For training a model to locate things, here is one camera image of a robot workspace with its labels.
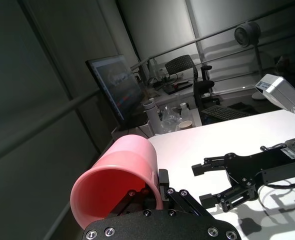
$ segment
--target robotic arm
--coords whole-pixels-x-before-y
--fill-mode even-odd
[[[282,77],[265,75],[256,84],[273,104],[295,114],[295,89]],[[217,194],[200,196],[199,204],[187,190],[175,191],[170,187],[166,169],[158,172],[162,210],[156,208],[156,199],[146,185],[141,191],[129,189],[109,212],[108,216],[90,223],[84,230],[83,240],[97,239],[203,239],[240,240],[241,236],[230,223],[217,220],[206,208],[219,204],[224,212],[256,200],[258,190],[295,188],[271,183],[295,177],[295,139],[272,147],[262,146],[262,152],[250,156],[228,153],[208,157],[204,164],[192,166],[195,176],[205,172],[225,170],[231,184]]]
[[[283,77],[266,74],[257,84],[260,91],[271,103],[295,114],[295,88]],[[228,153],[224,156],[204,159],[204,164],[192,166],[195,176],[205,172],[225,170],[231,187],[218,194],[200,196],[205,208],[219,204],[224,212],[258,199],[258,190],[267,185],[278,189],[295,188],[272,185],[271,183],[295,177],[295,139],[273,147],[261,146],[263,152],[250,156]]]

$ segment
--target black keyboard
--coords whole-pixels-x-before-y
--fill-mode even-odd
[[[228,108],[225,106],[220,106],[220,105],[211,106],[207,109],[202,110],[201,112],[223,121],[239,119],[239,118],[248,117],[251,115],[244,111],[238,111],[238,110]]]

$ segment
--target handrail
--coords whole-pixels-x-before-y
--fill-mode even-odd
[[[186,43],[184,43],[184,44],[181,44],[181,45],[179,45],[179,46],[173,47],[173,48],[171,48],[171,49],[169,49],[169,50],[166,50],[166,51],[163,51],[163,52],[161,52],[161,53],[158,53],[158,54],[155,54],[155,55],[153,55],[153,56],[150,56],[150,57],[148,57],[148,58],[146,58],[146,59],[144,59],[144,60],[138,62],[137,64],[133,65],[133,66],[131,67],[131,70],[133,71],[134,69],[138,68],[139,66],[141,66],[141,65],[144,64],[144,63],[146,63],[146,62],[147,62],[148,60],[150,60],[150,59],[153,59],[153,58],[159,57],[159,56],[161,56],[161,55],[167,54],[167,53],[169,53],[169,52],[172,52],[172,51],[174,51],[174,50],[177,50],[177,49],[180,49],[180,48],[186,47],[186,46],[191,45],[191,44],[193,44],[193,43],[196,43],[196,42],[199,42],[199,41],[202,41],[202,40],[208,39],[208,38],[210,38],[210,37],[213,37],[213,36],[216,36],[216,35],[218,35],[218,34],[224,33],[224,32],[229,31],[229,30],[231,30],[231,29],[235,29],[235,28],[236,28],[237,26],[239,26],[240,24],[244,24],[244,23],[246,23],[246,22],[251,22],[251,21],[255,21],[255,20],[258,20],[258,19],[261,19],[261,18],[267,17],[267,16],[269,16],[269,15],[272,15],[272,14],[278,13],[278,12],[280,12],[280,11],[283,11],[284,9],[287,9],[287,8],[290,8],[290,7],[293,7],[293,6],[295,6],[295,1],[290,2],[290,3],[287,3],[287,4],[284,4],[283,6],[277,7],[277,8],[275,8],[275,9],[270,10],[270,11],[267,11],[267,12],[265,12],[265,13],[259,14],[259,15],[255,16],[255,17],[251,17],[251,18],[249,18],[248,20],[245,20],[245,21],[239,22],[239,23],[237,23],[237,24],[231,25],[231,26],[229,26],[229,27],[227,27],[227,28],[225,28],[225,29],[222,29],[222,30],[219,30],[219,31],[216,31],[216,32],[210,33],[210,34],[205,35],[205,36],[203,36],[203,37],[198,37],[198,38],[196,38],[196,39],[194,39],[194,40],[188,41],[188,42],[186,42]]]
[[[35,135],[51,126],[74,109],[78,108],[80,105],[94,97],[99,92],[100,91],[97,89],[83,96],[76,97],[75,99],[68,102],[65,106],[46,115],[39,121],[28,126],[26,129],[8,137],[4,142],[0,143],[0,158],[12,152],[14,149],[33,138]]]
[[[274,43],[276,43],[278,41],[282,41],[282,40],[293,38],[293,37],[295,37],[295,33],[284,36],[284,37],[281,37],[281,38],[278,38],[278,39],[275,39],[275,40],[272,40],[272,41],[267,41],[267,42],[264,42],[262,44],[258,44],[257,47],[259,48],[259,47],[263,47],[263,46],[266,46],[266,45],[269,45],[269,44],[274,44]],[[240,51],[235,51],[235,52],[232,52],[232,53],[229,53],[229,54],[226,54],[226,55],[218,56],[218,57],[203,61],[202,63],[203,64],[209,63],[209,62],[212,62],[212,61],[215,61],[215,60],[219,60],[219,59],[223,59],[223,58],[226,58],[226,57],[229,57],[229,56],[233,56],[235,54],[240,54],[240,53],[243,53],[243,52],[247,52],[247,51],[252,50],[252,49],[254,49],[253,46],[249,47],[249,48],[246,48],[246,49],[242,49]]]

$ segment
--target table surface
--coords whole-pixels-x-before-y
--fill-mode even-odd
[[[278,110],[230,121],[154,136],[149,139],[157,153],[159,169],[167,169],[170,187],[186,189],[199,196],[217,194],[231,187],[225,171],[194,177],[192,165],[206,157],[236,153],[248,156],[295,138],[295,115]],[[295,183],[295,178],[278,184]],[[263,186],[260,201],[248,201],[224,213],[218,207],[208,211],[219,220],[234,225],[243,240],[295,239],[295,189],[279,190]]]

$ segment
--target paper cup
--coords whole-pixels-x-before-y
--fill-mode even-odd
[[[178,128],[180,129],[180,130],[184,130],[184,129],[191,129],[193,126],[193,123],[192,123],[192,121],[183,121],[183,122],[181,122],[179,125],[178,125]]]
[[[75,182],[70,196],[72,213],[85,229],[104,219],[129,190],[139,192],[148,185],[163,209],[159,190],[157,153],[144,137],[126,135]]]

